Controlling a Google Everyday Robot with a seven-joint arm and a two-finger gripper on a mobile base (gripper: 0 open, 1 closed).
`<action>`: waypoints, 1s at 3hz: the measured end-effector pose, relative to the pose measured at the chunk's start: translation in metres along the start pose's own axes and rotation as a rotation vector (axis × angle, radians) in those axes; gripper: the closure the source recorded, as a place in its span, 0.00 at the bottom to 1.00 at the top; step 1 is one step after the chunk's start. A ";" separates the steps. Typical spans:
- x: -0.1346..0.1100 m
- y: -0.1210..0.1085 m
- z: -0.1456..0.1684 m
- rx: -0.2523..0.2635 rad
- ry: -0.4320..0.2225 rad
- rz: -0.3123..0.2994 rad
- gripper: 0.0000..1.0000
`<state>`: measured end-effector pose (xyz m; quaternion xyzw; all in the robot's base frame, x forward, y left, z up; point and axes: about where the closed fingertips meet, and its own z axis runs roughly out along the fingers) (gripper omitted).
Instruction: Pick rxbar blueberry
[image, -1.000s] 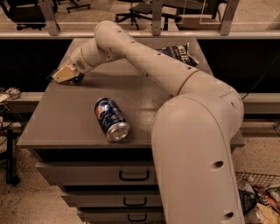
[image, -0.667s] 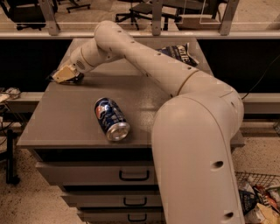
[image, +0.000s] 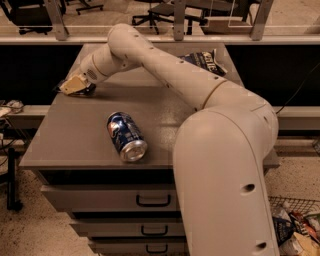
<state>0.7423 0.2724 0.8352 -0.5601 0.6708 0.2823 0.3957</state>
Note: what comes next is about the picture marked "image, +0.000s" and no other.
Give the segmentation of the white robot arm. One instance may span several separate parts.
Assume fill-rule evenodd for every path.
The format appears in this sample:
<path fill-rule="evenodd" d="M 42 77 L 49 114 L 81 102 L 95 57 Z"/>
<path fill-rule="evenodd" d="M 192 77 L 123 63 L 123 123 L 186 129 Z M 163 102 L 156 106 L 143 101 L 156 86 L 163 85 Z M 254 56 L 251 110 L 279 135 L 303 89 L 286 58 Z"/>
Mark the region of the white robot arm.
<path fill-rule="evenodd" d="M 117 24 L 61 90 L 71 94 L 145 68 L 194 109 L 180 126 L 173 171 L 190 256 L 280 256 L 263 174 L 278 136 L 273 107 L 246 88 L 158 49 Z"/>

